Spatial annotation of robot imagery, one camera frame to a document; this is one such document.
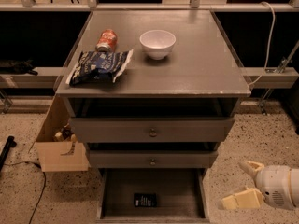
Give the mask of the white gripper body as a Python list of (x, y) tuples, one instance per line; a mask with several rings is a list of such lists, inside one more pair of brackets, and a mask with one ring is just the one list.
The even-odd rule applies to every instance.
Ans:
[(264, 167), (255, 177), (256, 188), (271, 207), (295, 208), (295, 170), (285, 165)]

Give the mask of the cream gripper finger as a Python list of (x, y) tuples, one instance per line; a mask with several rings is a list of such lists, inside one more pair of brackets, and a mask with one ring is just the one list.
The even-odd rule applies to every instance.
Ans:
[(256, 209), (263, 204), (263, 195), (256, 188), (244, 188), (221, 199), (225, 210)]
[(256, 180), (257, 174), (262, 171), (264, 165), (256, 161), (241, 161), (239, 167), (253, 180)]

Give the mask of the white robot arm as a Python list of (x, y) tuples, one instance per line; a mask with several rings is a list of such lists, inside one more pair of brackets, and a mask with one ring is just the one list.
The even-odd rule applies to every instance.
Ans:
[(221, 199), (224, 210), (256, 209), (263, 203), (279, 209), (299, 207), (299, 169), (286, 165), (264, 166), (255, 161), (242, 161), (240, 168), (248, 174), (255, 187), (244, 187)]

